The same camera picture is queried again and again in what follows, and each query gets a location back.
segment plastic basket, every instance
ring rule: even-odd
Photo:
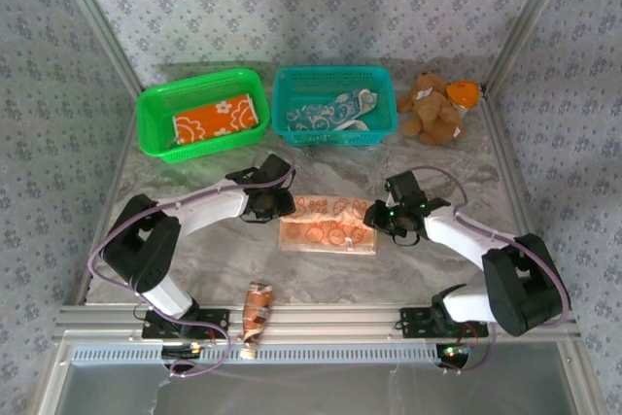
[[[368,131],[288,130],[287,112],[328,103],[342,92],[367,88],[378,94],[376,108],[360,117]],[[279,70],[272,95],[272,126],[294,146],[377,145],[397,129],[391,74],[382,67],[288,67]]]
[[[175,138],[175,114],[245,93],[253,99],[258,126],[169,148]],[[270,109],[259,75],[253,70],[237,68],[147,89],[136,101],[136,120],[140,149],[166,162],[177,162],[256,143],[270,122]]]

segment teddy bear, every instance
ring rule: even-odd
[[[449,99],[447,83],[434,73],[417,77],[410,92],[397,101],[400,112],[412,111],[401,131],[405,136],[419,135],[427,145],[442,145],[465,134],[461,113]]]

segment marble surface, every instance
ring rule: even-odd
[[[290,148],[298,171],[291,190],[294,194],[384,198],[386,177],[431,164],[449,170],[464,184],[470,198],[467,214],[512,232],[511,214],[479,110],[467,114],[466,128],[467,136],[445,147],[427,147],[396,133],[375,147]],[[284,145],[271,130],[261,142]],[[251,166],[258,149],[246,147],[171,165],[143,155],[134,141],[110,224],[131,196],[143,192],[159,199],[207,187],[229,172]],[[425,170],[417,178],[429,196],[460,200],[460,193],[444,176]],[[416,247],[401,248],[385,235],[378,236],[375,256],[282,252],[278,228],[278,221],[248,225],[239,219],[210,225],[178,243],[171,273],[201,304],[242,303],[248,283],[257,279],[273,285],[276,303],[429,303],[433,294],[479,273],[472,263],[442,245],[422,241]],[[106,264],[100,270],[114,274]],[[135,297],[93,280],[86,301],[132,303]]]

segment blue patterned wall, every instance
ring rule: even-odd
[[[132,102],[74,0],[0,0],[0,413],[25,410]]]
[[[483,80],[525,0],[98,0],[144,86],[246,64]]]
[[[622,414],[622,0],[551,0],[495,103],[532,217]]]

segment orange floral cloth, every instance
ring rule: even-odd
[[[375,255],[376,231],[363,224],[371,202],[342,196],[295,196],[296,210],[281,218],[283,250]]]
[[[253,99],[242,94],[176,114],[173,123],[177,142],[188,145],[253,128],[259,120]]]

